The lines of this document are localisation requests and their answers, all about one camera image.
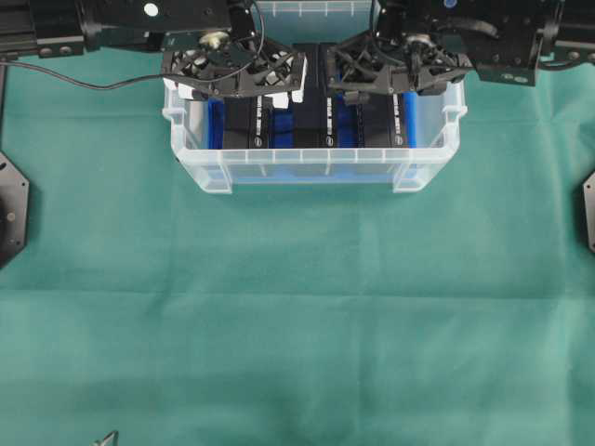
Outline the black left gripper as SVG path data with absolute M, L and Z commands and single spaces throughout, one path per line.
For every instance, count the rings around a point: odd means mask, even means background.
M 307 58 L 287 46 L 265 46 L 255 31 L 167 33 L 161 74 L 183 99 L 255 98 L 298 91 Z

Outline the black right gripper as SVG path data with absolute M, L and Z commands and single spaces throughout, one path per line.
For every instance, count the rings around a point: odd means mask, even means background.
M 331 44 L 325 63 L 327 87 L 347 105 L 393 94 L 439 96 L 473 71 L 467 56 L 449 52 L 420 33 L 389 41 L 364 31 Z

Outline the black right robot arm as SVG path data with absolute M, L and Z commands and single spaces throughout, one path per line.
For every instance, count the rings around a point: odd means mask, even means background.
M 591 1 L 374 1 L 368 28 L 330 46 L 326 84 L 348 104 L 373 95 L 441 95 L 470 72 L 536 83 L 594 61 Z

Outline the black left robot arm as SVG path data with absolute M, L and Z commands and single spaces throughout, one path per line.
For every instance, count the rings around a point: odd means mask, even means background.
M 269 96 L 279 107 L 303 90 L 306 56 L 266 35 L 255 1 L 4 1 L 1 65 L 44 73 L 96 91 L 141 76 L 93 85 L 31 63 L 102 48 L 160 54 L 157 78 L 187 100 Z

